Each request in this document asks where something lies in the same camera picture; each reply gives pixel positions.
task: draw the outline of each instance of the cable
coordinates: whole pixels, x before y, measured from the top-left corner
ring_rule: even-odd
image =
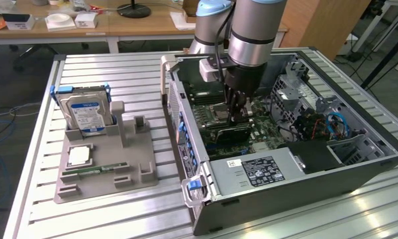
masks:
[[[389,68],[389,70],[381,75],[381,77],[377,79],[377,81],[374,81],[374,83],[368,86],[368,90],[370,90],[370,88],[377,84],[377,82],[380,82],[380,80],[384,78],[384,76],[393,70],[393,68],[396,68],[396,66],[398,65],[398,62]]]
[[[271,113],[271,115],[272,115],[272,110],[273,110],[273,96],[272,96],[272,92],[271,92],[271,94],[267,95],[267,97],[265,97],[265,107],[267,107],[267,111],[268,111],[268,112]]]
[[[139,49],[136,50],[137,52],[141,50],[141,48],[144,48],[145,44],[147,44],[147,40],[144,41],[144,43],[141,44],[141,46],[140,46]]]
[[[287,128],[284,128],[283,126],[277,126],[277,128],[279,128],[279,130],[284,130],[284,131],[287,131],[287,132],[289,132],[289,133],[292,133],[292,135],[296,135],[297,136],[297,138],[300,138],[300,134],[298,133],[296,133],[296,132],[293,132],[292,130],[289,130],[289,129],[287,129]]]
[[[291,133],[292,133],[292,142],[295,142],[295,134],[293,134],[292,128],[293,128],[293,125],[289,126],[289,129],[291,129]]]
[[[16,106],[16,107],[0,107],[1,108],[9,108],[9,111],[7,113],[0,113],[0,116],[4,116],[4,115],[12,115],[15,116],[13,112],[20,110],[21,108],[24,107],[28,107],[28,106],[37,106],[37,105],[41,105],[41,102],[35,102],[35,103],[28,103],[25,105],[21,105],[21,106]],[[35,115],[37,114],[39,112],[35,112],[35,113],[29,113],[29,114],[25,114],[25,115],[20,115],[17,114],[19,117],[23,117],[23,116],[31,116],[31,115]]]
[[[127,42],[127,41],[120,41],[120,42],[123,42],[124,44],[132,44],[135,41],[129,41],[129,42]]]
[[[8,196],[9,196],[12,185],[11,185],[11,180],[9,180],[8,171],[7,171],[7,166],[5,166],[5,163],[4,163],[4,161],[1,160],[1,158],[0,158],[0,165],[1,165],[1,168],[3,168],[3,174],[4,174],[4,178],[5,178],[5,180],[7,180],[7,185],[8,185],[5,194],[4,194],[4,196],[0,198],[0,203],[1,203],[1,202],[8,198]]]
[[[13,118],[12,118],[12,120],[11,120],[11,123],[13,123],[15,122],[15,119],[16,119],[16,115],[13,115]],[[11,127],[11,123],[0,130],[0,134],[7,130],[7,128],[9,128]]]
[[[338,121],[338,120],[330,121],[330,124],[334,125],[334,123],[340,123],[340,124],[342,124],[342,126],[344,126],[342,137],[345,137],[345,124],[344,124],[344,122],[342,122],[342,121]]]
[[[3,138],[0,139],[0,142],[3,142],[3,141],[4,141],[4,140],[13,134],[13,131],[15,131],[15,123],[11,122],[11,121],[7,121],[7,120],[0,120],[0,123],[8,123],[8,125],[12,126],[11,132],[7,134],[5,137],[3,137]]]
[[[235,12],[235,7],[236,7],[236,3],[233,4],[232,6],[232,9],[231,9],[231,12],[221,24],[221,27],[217,31],[217,36],[215,37],[215,57],[216,57],[216,61],[217,61],[217,68],[219,68],[219,81],[224,81],[224,74],[223,74],[223,68],[221,68],[221,63],[220,63],[220,51],[219,51],[219,37],[220,37],[220,34],[223,32],[223,29],[224,29],[224,26],[227,25],[228,23],[228,20],[231,19],[232,15],[233,15],[233,12]]]
[[[175,7],[175,6],[172,6],[172,5],[168,5],[168,4],[165,4],[165,3],[159,3],[159,2],[141,2],[141,4],[165,5],[165,6],[168,6],[168,7],[172,7],[172,8],[175,8],[175,9],[177,9],[177,10],[183,10],[183,9],[179,8],[179,7]],[[119,11],[119,10],[123,10],[123,9],[131,7],[131,6],[132,6],[132,5],[128,4],[127,6],[120,7],[120,8],[101,8],[101,9],[93,9],[93,10],[91,10],[91,11],[105,11],[105,10]]]
[[[374,48],[378,47],[378,46],[381,45],[381,43],[384,42],[385,38],[389,36],[389,34],[392,33],[392,31],[393,31],[394,29],[396,29],[394,27],[390,29],[389,33],[388,33],[388,34],[385,35],[385,37],[380,40],[380,43],[374,46]],[[385,31],[385,29],[376,35],[374,39],[373,39],[372,42],[366,45],[366,47],[373,43],[373,41],[376,40],[377,36],[378,36],[384,31]],[[350,77],[356,74],[356,72],[358,71],[358,69],[361,68],[361,66],[364,65],[366,59],[369,58],[369,56],[370,56],[372,54],[373,54],[373,51],[370,51],[370,53],[366,55],[364,61],[361,62],[361,64],[360,64],[357,70],[352,73]]]
[[[336,117],[338,117],[338,118],[341,119],[341,121],[344,122],[344,127],[345,127],[345,131],[346,131],[346,136],[349,136],[349,135],[350,135],[350,129],[349,129],[349,127],[348,127],[348,123],[346,123],[346,120],[345,120],[344,115],[342,115],[341,113],[338,113],[338,112],[330,112],[330,113],[328,114],[328,116],[326,116],[326,126],[328,126],[328,130],[329,130],[329,132],[334,134],[334,130],[333,130],[332,127],[330,127],[330,121],[329,121],[329,117],[330,117],[330,116],[336,116]]]
[[[338,61],[337,59],[334,59],[334,61],[337,61],[336,63],[338,63],[338,64],[341,64],[341,65],[348,65],[353,70],[356,70],[356,68],[350,65],[349,62],[341,62],[341,61]],[[358,79],[361,80],[361,82],[365,82],[365,80],[364,80],[364,78],[360,76],[358,72],[357,72],[357,76],[358,76]],[[378,99],[378,97],[377,97],[377,94],[374,94],[374,92],[373,92],[372,90],[370,90],[370,93],[372,93],[374,99],[376,99],[378,102],[381,102],[380,99]]]
[[[316,120],[314,128],[313,128],[313,134],[312,134],[312,139],[314,139],[316,127],[317,127],[317,123],[318,123],[320,121],[321,121],[321,119]]]

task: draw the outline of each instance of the white container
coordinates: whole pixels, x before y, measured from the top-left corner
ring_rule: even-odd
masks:
[[[29,15],[28,21],[7,21],[5,25],[9,30],[32,30],[35,17]]]
[[[45,18],[45,24],[48,31],[64,31],[77,28],[71,16],[61,13],[49,15]]]
[[[64,3],[64,0],[48,0],[48,3],[51,5],[59,5],[59,4],[63,4]]]
[[[79,28],[96,28],[97,26],[97,14],[81,13],[75,19],[75,24]]]
[[[357,42],[358,38],[354,35],[349,35],[345,42],[344,42],[344,46],[338,52],[338,55],[348,55],[352,51],[352,46],[354,46],[356,42]]]

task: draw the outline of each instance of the hard drive label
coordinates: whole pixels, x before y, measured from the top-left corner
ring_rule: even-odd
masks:
[[[241,164],[255,187],[285,180],[272,156],[245,161]]]
[[[97,102],[72,104],[73,115],[84,132],[97,132],[105,128],[105,122],[99,113],[100,105]]]

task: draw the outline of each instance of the power supply label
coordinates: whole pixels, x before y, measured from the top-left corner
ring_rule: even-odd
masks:
[[[272,156],[241,163],[255,187],[285,180]]]

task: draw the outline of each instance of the barcode sticker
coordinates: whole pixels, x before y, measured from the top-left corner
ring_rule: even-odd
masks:
[[[241,159],[239,158],[239,159],[231,160],[227,162],[227,164],[228,164],[229,168],[241,166]]]

